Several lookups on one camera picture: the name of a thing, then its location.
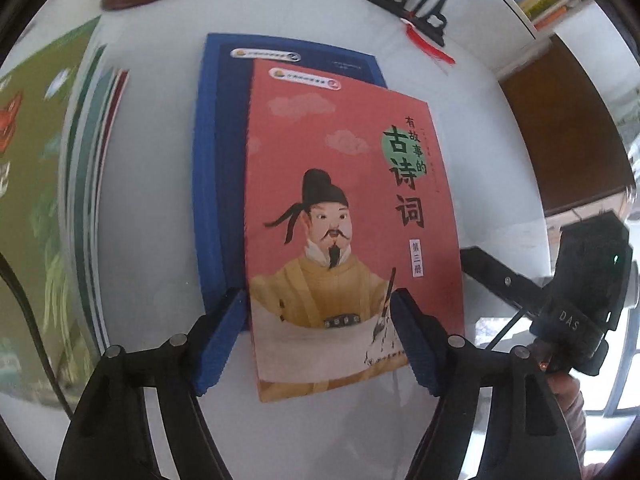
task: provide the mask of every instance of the book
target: book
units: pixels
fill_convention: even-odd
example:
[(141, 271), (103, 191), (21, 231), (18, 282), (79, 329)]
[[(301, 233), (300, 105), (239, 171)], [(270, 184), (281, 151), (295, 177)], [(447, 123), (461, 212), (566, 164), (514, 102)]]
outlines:
[(448, 333), (463, 333), (453, 206), (424, 102), (257, 59), (246, 153), (260, 400), (405, 365), (388, 311), (395, 288)]
[(110, 342), (98, 282), (99, 188), (113, 117), (127, 77), (127, 71), (114, 68), (92, 74), (92, 82), (87, 83), (87, 98), (82, 104), (78, 103), (81, 107), (79, 131), (73, 136), (74, 141), (68, 143), (65, 231), (71, 248), (70, 265), (78, 280), (79, 303), (101, 352), (110, 346)]
[(88, 331), (98, 352), (104, 352), (104, 327), (98, 320), (95, 302), (91, 301), (86, 288), (84, 265), (82, 264), (82, 202), (84, 178), (92, 143), (93, 131), (99, 119), (104, 93), (108, 81), (102, 77), (103, 58), (106, 46), (98, 45), (94, 51), (87, 51), (89, 60), (84, 78), (79, 84), (75, 107), (70, 107), (68, 128), (64, 128), (61, 140), (59, 197), (62, 210), (61, 244), (63, 257), (68, 266), (70, 294), (78, 311), (82, 312)]
[(308, 41), (209, 34), (193, 139), (193, 219), (200, 288), (207, 312), (229, 287), (246, 286), (244, 174), (254, 59), (326, 70), (385, 86), (373, 56)]
[[(24, 287), (50, 364), (70, 402), (84, 389), (91, 369), (87, 363), (95, 361), (98, 349), (75, 308), (75, 278), (65, 263), (60, 163), (65, 125), (87, 74), (98, 22), (95, 18), (11, 70), (0, 70), (2, 254)], [(58, 404), (8, 288), (0, 288), (0, 301), (0, 340), (19, 361), (20, 385), (12, 394)]]

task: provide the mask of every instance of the screw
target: screw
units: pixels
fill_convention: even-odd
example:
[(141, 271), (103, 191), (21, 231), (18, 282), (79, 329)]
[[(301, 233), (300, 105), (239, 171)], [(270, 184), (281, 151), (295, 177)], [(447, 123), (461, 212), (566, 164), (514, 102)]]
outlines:
[(519, 357), (520, 359), (529, 359), (531, 352), (526, 346), (514, 346), (511, 349), (511, 353)]
[(187, 342), (187, 336), (184, 334), (174, 334), (169, 338), (171, 346), (182, 346)]
[(104, 354), (111, 359), (112, 357), (116, 357), (116, 355), (120, 354), (120, 350), (122, 350), (122, 348), (119, 345), (112, 345), (104, 351)]
[(449, 343), (449, 346), (453, 346), (453, 348), (462, 348), (465, 345), (465, 338), (459, 335), (450, 335), (447, 343)]

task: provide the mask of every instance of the table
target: table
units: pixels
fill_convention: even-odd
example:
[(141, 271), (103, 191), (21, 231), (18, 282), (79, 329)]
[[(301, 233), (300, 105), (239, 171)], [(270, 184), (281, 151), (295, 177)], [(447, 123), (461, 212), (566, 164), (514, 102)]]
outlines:
[[(99, 0), (51, 0), (8, 58), (17, 64), (94, 17)], [(454, 67), (416, 49), (403, 25), (365, 0), (164, 0), (107, 14), (108, 63), (130, 69), (105, 163), (100, 288), (111, 343), (128, 351), (186, 332), (203, 312), (191, 215), (191, 144), (207, 33), (267, 34), (376, 56), (390, 89), (428, 102), (461, 246), (480, 245), (517, 272), (549, 273), (545, 221), (524, 142), (495, 77), (451, 40)], [(512, 310), (465, 279), (465, 322)], [(150, 413), (158, 409), (147, 393)], [(338, 390), (261, 404), (247, 334), (220, 384), (200, 399), (234, 478), (404, 478), (436, 399), (409, 368)], [(161, 471), (175, 478), (157, 416)], [(25, 440), (27, 454), (40, 453)]]

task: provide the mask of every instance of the red tassel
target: red tassel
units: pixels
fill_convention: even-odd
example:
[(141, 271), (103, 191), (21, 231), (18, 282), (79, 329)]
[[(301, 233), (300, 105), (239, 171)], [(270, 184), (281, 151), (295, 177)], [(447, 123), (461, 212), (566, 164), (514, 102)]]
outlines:
[(401, 19), (401, 21), (406, 27), (407, 37), (421, 51), (423, 51), (428, 56), (433, 57), (433, 59), (439, 59), (441, 61), (444, 61), (445, 63), (449, 63), (450, 65), (456, 64), (455, 59), (453, 59), (451, 56), (448, 56), (443, 51), (435, 48), (431, 43), (428, 43), (420, 34), (418, 34), (418, 31), (415, 30), (415, 25), (413, 23), (403, 19)]

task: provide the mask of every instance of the blue book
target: blue book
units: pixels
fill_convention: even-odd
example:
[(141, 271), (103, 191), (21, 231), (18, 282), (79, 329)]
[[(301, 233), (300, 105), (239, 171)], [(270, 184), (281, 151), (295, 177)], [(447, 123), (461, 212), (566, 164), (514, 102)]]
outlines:
[(228, 288), (246, 287), (244, 172), (253, 59), (290, 62), (386, 88), (368, 54), (308, 41), (209, 34), (193, 138), (193, 221), (200, 289), (213, 312)]

